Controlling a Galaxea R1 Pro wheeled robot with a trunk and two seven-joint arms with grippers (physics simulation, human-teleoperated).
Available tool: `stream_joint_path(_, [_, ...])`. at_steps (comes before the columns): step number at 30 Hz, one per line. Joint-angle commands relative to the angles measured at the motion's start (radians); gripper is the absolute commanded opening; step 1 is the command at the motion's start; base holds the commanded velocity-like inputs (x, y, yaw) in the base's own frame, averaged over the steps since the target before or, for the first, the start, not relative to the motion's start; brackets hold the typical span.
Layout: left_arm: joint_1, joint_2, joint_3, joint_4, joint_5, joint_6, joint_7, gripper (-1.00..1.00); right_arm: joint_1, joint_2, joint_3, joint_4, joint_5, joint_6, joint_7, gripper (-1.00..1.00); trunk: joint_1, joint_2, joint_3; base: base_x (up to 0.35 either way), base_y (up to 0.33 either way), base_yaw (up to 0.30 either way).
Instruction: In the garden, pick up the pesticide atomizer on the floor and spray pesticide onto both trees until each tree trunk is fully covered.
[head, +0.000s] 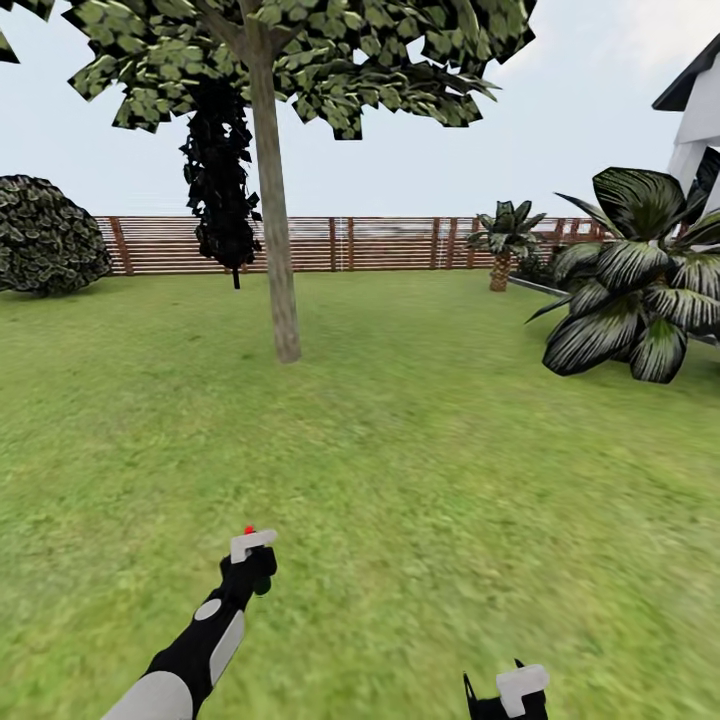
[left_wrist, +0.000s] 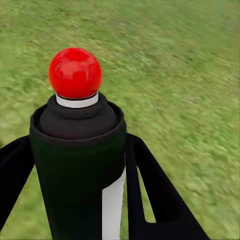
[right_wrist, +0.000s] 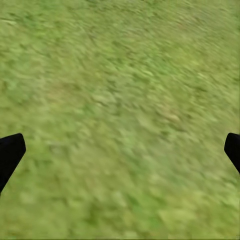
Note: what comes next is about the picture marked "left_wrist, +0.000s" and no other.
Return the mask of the pesticide atomizer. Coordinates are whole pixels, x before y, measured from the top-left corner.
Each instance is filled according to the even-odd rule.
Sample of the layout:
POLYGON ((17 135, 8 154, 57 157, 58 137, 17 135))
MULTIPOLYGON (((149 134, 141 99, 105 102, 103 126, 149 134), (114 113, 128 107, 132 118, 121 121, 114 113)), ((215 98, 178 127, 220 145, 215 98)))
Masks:
POLYGON ((102 68, 69 47, 50 61, 55 90, 30 117, 29 139, 52 240, 120 240, 127 128, 98 92, 102 68))

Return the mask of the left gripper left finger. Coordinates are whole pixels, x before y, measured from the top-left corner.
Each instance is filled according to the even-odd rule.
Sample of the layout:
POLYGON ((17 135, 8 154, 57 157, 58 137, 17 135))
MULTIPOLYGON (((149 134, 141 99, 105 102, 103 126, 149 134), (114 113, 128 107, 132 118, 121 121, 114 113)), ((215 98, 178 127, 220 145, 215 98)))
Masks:
POLYGON ((0 232, 35 164, 29 135, 0 149, 0 232))

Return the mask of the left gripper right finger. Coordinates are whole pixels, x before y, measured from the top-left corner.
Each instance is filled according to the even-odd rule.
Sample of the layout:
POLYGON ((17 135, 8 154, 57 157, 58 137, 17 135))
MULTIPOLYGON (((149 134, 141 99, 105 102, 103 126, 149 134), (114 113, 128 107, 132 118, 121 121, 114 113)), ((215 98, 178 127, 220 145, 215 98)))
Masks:
POLYGON ((129 240, 210 240, 140 137, 127 133, 125 159, 129 240), (137 168, 156 223, 145 219, 137 168))

